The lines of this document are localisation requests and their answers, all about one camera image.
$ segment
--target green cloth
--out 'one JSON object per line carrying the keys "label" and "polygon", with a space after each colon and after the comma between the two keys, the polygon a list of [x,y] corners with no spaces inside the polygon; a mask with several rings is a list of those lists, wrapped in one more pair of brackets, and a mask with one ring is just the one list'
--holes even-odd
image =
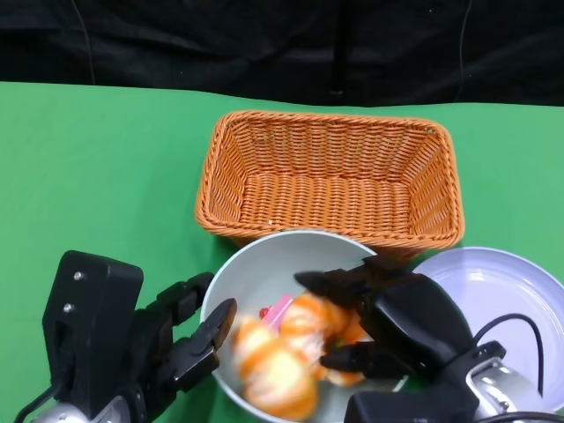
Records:
{"label": "green cloth", "polygon": [[[209,93],[0,84],[0,421],[48,386],[41,317],[64,251],[140,266],[144,306],[235,251],[194,220],[215,122],[241,109],[416,116],[454,139],[466,246],[506,249],[564,280],[564,109],[494,104],[319,108]],[[190,334],[197,317],[176,333]],[[210,378],[161,422],[250,422]]]}

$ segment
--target black backdrop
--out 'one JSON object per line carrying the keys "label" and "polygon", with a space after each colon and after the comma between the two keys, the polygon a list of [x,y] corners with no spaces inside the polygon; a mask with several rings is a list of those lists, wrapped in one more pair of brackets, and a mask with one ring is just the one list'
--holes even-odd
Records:
{"label": "black backdrop", "polygon": [[[77,3],[100,85],[377,106],[451,102],[460,84],[468,0]],[[71,0],[0,0],[0,79],[89,83]],[[460,101],[563,105],[564,2],[473,0]]]}

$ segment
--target wicker basket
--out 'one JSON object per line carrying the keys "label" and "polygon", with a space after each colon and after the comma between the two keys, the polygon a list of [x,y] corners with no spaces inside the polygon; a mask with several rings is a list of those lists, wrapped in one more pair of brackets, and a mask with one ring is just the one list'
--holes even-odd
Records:
{"label": "wicker basket", "polygon": [[223,117],[196,218],[239,244],[317,229],[403,257],[453,246],[464,233],[450,134],[435,122],[388,117]]}

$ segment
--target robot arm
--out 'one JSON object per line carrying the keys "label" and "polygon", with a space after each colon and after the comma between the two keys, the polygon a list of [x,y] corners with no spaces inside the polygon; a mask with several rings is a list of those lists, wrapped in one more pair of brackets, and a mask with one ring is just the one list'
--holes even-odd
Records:
{"label": "robot arm", "polygon": [[356,309],[375,340],[337,348],[322,357],[324,366],[368,378],[416,375],[428,385],[417,394],[357,393],[345,423],[463,423],[501,414],[511,421],[519,419],[512,412],[546,411],[535,387],[503,364],[503,347],[477,345],[460,309],[432,279],[383,256],[351,271],[295,278],[312,293]]}
{"label": "robot arm", "polygon": [[50,396],[58,403],[35,421],[145,423],[219,366],[217,350],[233,322],[235,299],[223,301],[189,338],[173,328],[201,307],[213,279],[178,282],[135,310],[143,283],[136,266],[70,251],[64,254],[43,316],[51,388],[16,418]]}

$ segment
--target white plate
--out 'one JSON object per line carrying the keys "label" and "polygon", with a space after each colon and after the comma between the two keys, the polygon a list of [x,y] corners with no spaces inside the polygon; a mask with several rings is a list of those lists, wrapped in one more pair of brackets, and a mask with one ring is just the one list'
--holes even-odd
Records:
{"label": "white plate", "polygon": [[[545,348],[545,402],[564,407],[564,287],[536,264],[498,249],[451,249],[420,264],[416,273],[435,280],[468,319],[473,334],[507,313],[530,317],[540,329]],[[499,341],[504,362],[537,384],[535,337],[522,321],[501,323],[481,342]]]}

